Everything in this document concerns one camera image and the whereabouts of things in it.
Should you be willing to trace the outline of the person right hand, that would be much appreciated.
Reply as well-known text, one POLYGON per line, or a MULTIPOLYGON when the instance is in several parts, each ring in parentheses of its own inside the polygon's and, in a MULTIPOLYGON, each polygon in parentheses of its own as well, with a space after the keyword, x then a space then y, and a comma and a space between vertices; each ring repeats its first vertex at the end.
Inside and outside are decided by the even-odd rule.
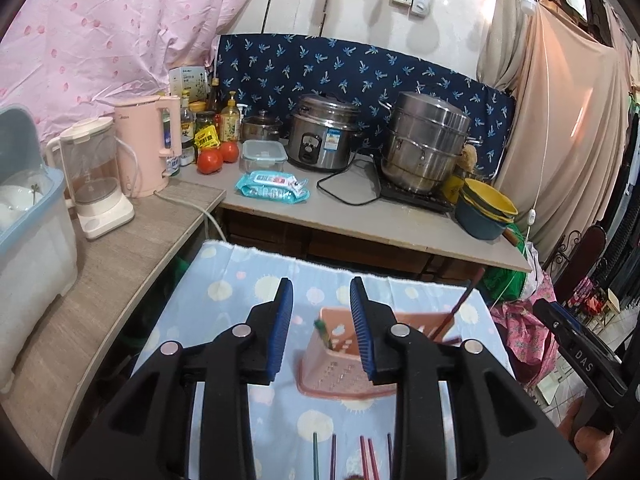
POLYGON ((600 466, 608 459, 611 453, 611 444, 614 432, 605 434, 603 431, 583 426, 572 432, 573 422, 582 407, 584 399, 576 399, 565 414, 558 426, 559 433, 570 443, 576 446, 576 450, 586 456, 585 467, 587 478, 590 478, 600 466))

